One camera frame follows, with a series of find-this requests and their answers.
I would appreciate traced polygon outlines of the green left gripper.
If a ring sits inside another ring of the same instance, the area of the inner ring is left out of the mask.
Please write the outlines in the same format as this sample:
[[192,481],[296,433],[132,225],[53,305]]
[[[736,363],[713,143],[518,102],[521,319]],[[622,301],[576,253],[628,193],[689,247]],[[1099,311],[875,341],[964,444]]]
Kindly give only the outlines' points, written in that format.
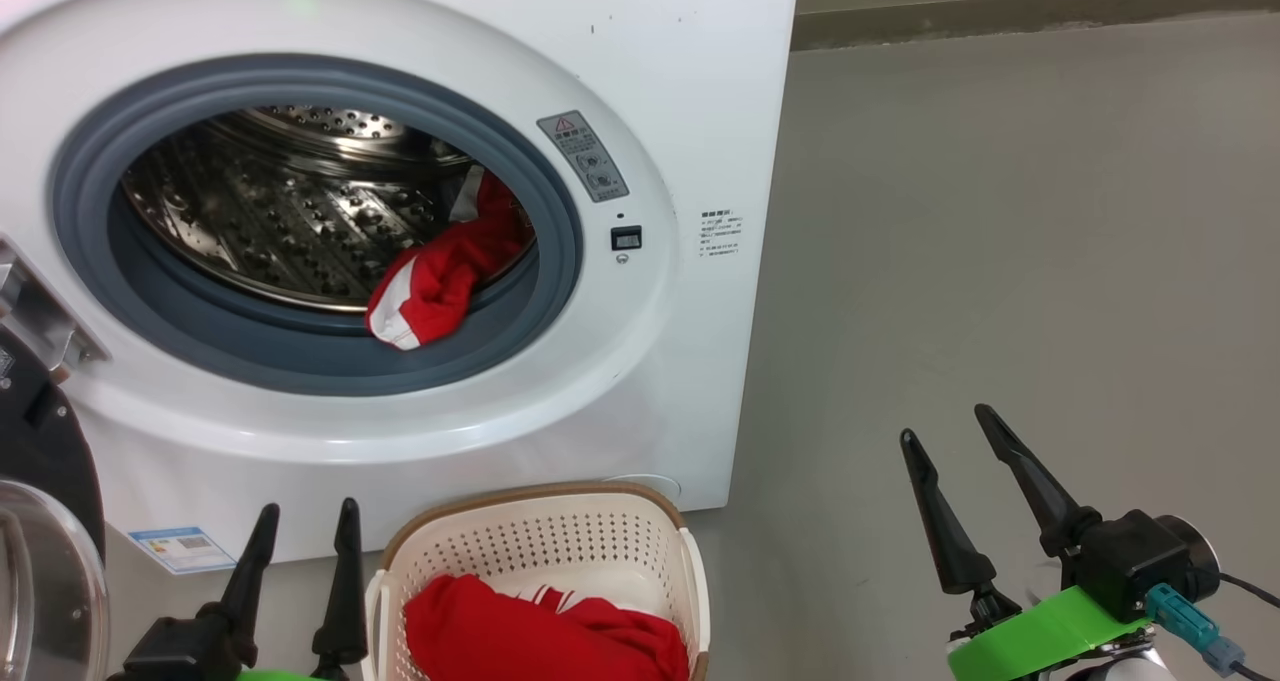
[[[216,620],[232,652],[259,652],[255,640],[262,576],[276,541],[280,507],[266,504],[250,534],[230,579],[218,602],[197,612],[198,620]],[[324,620],[316,630],[312,653],[319,667],[356,666],[369,655],[369,627],[364,602],[364,544],[358,503],[340,504],[335,536],[335,567]],[[237,681],[317,681],[284,669],[246,669]]]

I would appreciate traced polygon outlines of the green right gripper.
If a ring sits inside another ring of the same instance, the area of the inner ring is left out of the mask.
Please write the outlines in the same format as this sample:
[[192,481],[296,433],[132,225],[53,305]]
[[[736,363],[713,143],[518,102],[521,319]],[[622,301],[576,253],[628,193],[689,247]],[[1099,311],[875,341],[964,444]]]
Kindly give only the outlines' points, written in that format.
[[[1060,559],[1076,554],[1082,535],[1101,522],[1101,513],[1079,504],[992,406],[977,405],[975,420],[1030,507],[1044,554]],[[1036,676],[1149,623],[1144,614],[1129,622],[1115,620],[1079,588],[1062,590],[1021,613],[1021,607],[995,586],[995,566],[957,520],[915,431],[900,431],[900,448],[940,586],[948,595],[969,595],[972,622],[965,629],[986,630],[948,644],[952,678]]]

